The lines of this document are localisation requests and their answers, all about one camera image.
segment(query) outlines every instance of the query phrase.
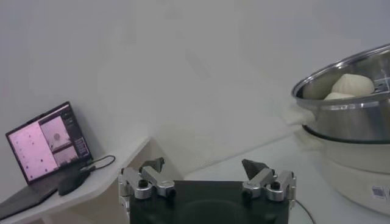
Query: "mouse cable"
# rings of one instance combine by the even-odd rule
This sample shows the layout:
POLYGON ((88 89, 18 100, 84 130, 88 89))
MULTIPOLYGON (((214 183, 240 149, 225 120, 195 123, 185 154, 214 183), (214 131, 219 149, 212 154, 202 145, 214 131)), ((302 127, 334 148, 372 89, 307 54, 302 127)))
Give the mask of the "mouse cable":
POLYGON ((100 159, 97 159, 97 160, 94 160, 94 161, 91 161, 91 162, 87 163, 87 165, 82 167, 80 170, 89 170, 90 172, 92 172, 92 171, 95 171, 95 170, 103 169, 103 168, 111 165, 115 161, 115 159, 116 159, 115 156, 107 155, 107 156, 105 156, 103 158, 100 158, 100 159), (107 164, 104 164, 103 166, 99 166, 99 167, 91 166, 91 165, 93 165, 93 164, 95 164, 97 162, 100 162, 100 161, 102 161, 104 159, 107 159, 107 158, 112 158, 111 161, 108 162, 107 164))

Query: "label sticker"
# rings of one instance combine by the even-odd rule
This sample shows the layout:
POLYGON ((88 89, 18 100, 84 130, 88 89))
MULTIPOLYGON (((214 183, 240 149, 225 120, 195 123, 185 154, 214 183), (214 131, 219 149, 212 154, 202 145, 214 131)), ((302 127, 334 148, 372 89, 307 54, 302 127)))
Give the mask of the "label sticker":
POLYGON ((373 186, 371 188, 372 196, 376 199, 381 199, 386 201, 386 192, 381 186, 373 186))

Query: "stainless steel pot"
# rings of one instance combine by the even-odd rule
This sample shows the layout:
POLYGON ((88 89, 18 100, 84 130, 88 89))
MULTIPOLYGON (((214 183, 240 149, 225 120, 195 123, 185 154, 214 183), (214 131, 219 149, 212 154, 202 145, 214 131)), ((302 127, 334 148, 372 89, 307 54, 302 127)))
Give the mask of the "stainless steel pot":
POLYGON ((390 44, 329 65, 300 81, 292 96, 314 115, 306 131, 332 141, 390 144, 390 44), (366 97, 323 100, 345 73, 364 75, 375 85, 366 97))

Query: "laptop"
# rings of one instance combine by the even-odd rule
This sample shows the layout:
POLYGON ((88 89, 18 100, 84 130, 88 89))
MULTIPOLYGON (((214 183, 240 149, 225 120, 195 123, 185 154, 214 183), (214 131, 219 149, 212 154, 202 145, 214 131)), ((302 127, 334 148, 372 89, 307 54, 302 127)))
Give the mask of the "laptop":
POLYGON ((0 204, 0 220, 39 205, 92 159, 69 102, 5 135, 28 186, 0 204))

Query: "black cable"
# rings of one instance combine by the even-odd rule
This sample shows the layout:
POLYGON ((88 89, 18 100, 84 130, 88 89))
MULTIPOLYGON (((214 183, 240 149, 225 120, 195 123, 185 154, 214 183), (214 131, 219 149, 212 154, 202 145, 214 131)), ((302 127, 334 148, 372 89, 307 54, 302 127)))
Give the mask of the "black cable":
POLYGON ((303 210, 305 210, 305 212, 309 215, 309 218, 311 219, 311 221, 313 222, 313 224, 317 224, 317 222, 315 221, 312 213, 298 200, 296 200, 296 202, 298 203, 298 205, 300 205, 303 210))
POLYGON ((100 159, 98 159, 98 160, 94 160, 94 161, 89 162, 85 167, 82 167, 80 170, 87 169, 87 170, 89 170, 90 172, 93 172, 93 171, 95 171, 95 170, 103 169, 103 168, 105 168, 105 167, 111 165, 111 164, 115 161, 115 159, 116 159, 115 156, 113 156, 113 155, 107 155, 107 156, 105 156, 105 157, 103 157, 103 158, 100 158, 100 159), (107 158, 112 158, 112 160, 111 160, 109 163, 107 163, 107 164, 105 164, 105 165, 103 165, 103 166, 101 166, 101 167, 91 166, 92 164, 97 163, 97 162, 102 161, 103 159, 107 159, 107 158))

